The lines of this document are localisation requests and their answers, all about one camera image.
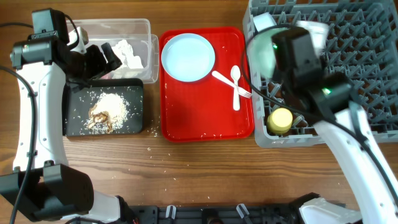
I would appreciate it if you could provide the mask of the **white plastic spoon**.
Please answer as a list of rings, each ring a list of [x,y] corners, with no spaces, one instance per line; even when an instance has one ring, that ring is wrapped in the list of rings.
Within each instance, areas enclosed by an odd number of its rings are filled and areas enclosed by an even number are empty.
[[[233,94],[233,109],[235,111],[239,111],[240,110],[240,100],[239,100],[239,93],[238,93],[238,81],[241,77],[241,73],[240,73],[240,69],[237,65],[234,65],[231,68],[231,72],[230,72],[231,78],[233,79],[234,84],[236,85],[236,87],[234,88],[234,94]]]

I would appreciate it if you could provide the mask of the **white plastic fork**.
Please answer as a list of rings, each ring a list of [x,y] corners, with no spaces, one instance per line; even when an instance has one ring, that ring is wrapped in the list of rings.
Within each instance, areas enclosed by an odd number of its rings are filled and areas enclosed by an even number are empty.
[[[223,76],[220,72],[217,71],[212,71],[211,75],[213,77],[215,77],[216,79],[222,81],[223,83],[233,87],[235,90],[238,91],[238,94],[240,96],[243,96],[245,98],[251,98],[252,94],[250,92],[248,92],[247,90],[245,90],[244,88],[234,84],[231,80],[227,79],[225,76]]]

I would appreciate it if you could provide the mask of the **black food waste tray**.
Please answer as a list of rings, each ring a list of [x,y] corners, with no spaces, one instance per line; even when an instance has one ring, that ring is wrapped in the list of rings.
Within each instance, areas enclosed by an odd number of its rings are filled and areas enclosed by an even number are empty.
[[[129,102],[127,121],[111,134],[137,134],[143,129],[144,85],[140,79],[93,80],[88,87],[71,84],[65,88],[63,100],[63,134],[94,136],[85,126],[89,109],[102,93],[116,93]]]

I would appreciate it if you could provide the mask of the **light blue plate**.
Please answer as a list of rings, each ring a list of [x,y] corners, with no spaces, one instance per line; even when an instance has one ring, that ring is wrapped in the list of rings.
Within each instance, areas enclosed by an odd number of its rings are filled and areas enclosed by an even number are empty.
[[[201,35],[184,33],[172,37],[161,53],[161,63],[172,78],[180,82],[197,82],[215,65],[215,50]]]

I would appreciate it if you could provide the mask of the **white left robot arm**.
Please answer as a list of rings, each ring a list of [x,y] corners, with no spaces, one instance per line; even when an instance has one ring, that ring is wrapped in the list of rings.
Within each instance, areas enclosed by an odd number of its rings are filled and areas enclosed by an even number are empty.
[[[11,174],[1,177],[1,195],[32,222],[138,223],[120,196],[95,191],[89,176],[68,164],[63,145],[66,82],[87,85],[121,66],[109,44],[88,45],[70,16],[48,8],[32,13],[33,33],[17,42],[8,72],[20,91],[19,145]]]

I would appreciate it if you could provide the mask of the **light blue small bowl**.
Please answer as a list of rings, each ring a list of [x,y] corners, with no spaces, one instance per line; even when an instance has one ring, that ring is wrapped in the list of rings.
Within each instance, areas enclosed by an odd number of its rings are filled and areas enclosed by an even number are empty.
[[[274,18],[268,12],[254,16],[253,22],[254,22],[254,26],[258,32],[260,32],[266,28],[277,25]]]

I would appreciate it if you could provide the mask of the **green bowl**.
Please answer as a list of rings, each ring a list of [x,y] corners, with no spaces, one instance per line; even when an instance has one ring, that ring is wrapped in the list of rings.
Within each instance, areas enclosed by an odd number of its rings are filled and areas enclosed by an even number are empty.
[[[252,73],[260,75],[265,80],[273,77],[276,60],[272,36],[286,28],[270,29],[254,36],[248,46],[248,59]]]

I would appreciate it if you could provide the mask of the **clear plastic waste bin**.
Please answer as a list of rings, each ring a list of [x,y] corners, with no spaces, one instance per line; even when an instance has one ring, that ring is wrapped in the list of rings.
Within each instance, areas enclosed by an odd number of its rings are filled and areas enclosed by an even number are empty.
[[[155,83],[159,76],[159,40],[151,33],[150,22],[147,19],[84,19],[75,20],[76,27],[81,27],[88,33],[87,47],[109,43],[111,48],[119,41],[127,40],[132,45],[134,55],[141,58],[143,69],[136,69],[139,74],[134,77],[145,84]],[[102,76],[112,79],[113,72]]]

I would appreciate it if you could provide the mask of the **red serving tray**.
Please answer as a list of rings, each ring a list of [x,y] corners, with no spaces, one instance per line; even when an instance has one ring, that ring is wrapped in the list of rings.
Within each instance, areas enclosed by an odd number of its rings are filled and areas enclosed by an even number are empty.
[[[235,27],[169,30],[160,38],[160,57],[164,45],[176,35],[198,34],[215,50],[212,71],[233,82],[230,72],[237,65],[240,72],[244,48],[243,33]],[[252,100],[239,97],[240,110],[233,109],[234,88],[211,75],[197,82],[180,82],[159,67],[160,116],[162,134],[172,142],[211,141],[248,137],[254,130]]]

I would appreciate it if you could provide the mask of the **food scraps with rice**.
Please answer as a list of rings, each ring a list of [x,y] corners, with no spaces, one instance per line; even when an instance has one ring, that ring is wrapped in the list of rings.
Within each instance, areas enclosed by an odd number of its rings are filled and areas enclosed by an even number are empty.
[[[89,109],[86,129],[91,134],[111,134],[127,121],[129,102],[116,93],[102,93]]]

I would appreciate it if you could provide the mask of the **white paper napkin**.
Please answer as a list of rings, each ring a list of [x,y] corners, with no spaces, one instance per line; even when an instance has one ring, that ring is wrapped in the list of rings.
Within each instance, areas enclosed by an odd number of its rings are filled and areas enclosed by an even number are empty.
[[[112,79],[134,78],[139,74],[136,69],[144,68],[140,56],[134,55],[133,47],[127,40],[119,41],[112,50],[122,62],[122,65],[113,72]]]

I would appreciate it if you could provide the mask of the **yellow plastic cup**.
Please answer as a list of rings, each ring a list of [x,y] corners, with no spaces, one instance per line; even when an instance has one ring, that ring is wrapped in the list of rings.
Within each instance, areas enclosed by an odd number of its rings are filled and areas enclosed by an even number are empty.
[[[267,118],[267,128],[274,134],[285,134],[292,127],[293,115],[286,108],[277,108]]]

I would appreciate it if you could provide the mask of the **grey dishwasher rack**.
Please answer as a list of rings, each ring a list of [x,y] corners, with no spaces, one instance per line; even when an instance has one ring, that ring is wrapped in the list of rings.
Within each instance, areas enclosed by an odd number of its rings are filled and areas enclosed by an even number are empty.
[[[270,14],[277,24],[298,21],[326,23],[329,34],[324,59],[326,70],[341,72],[351,79],[375,140],[397,142],[397,11],[394,1],[249,1],[243,17],[243,31],[250,39],[258,28],[254,18]],[[321,144],[304,116],[294,114],[288,133],[278,136],[266,126],[267,117],[277,109],[268,101],[282,101],[281,85],[265,80],[262,71],[250,67],[254,94],[254,138],[264,148],[307,147]]]

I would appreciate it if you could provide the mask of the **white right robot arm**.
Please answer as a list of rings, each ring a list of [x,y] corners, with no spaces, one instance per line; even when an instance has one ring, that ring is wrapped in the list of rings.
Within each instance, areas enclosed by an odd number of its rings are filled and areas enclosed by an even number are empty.
[[[343,73],[328,74],[322,52],[329,28],[282,24],[267,27],[246,40],[245,52],[255,41],[275,59],[267,79],[282,85],[283,102],[251,89],[271,103],[307,119],[338,161],[359,205],[361,223],[397,223],[397,179],[368,123],[357,91]]]

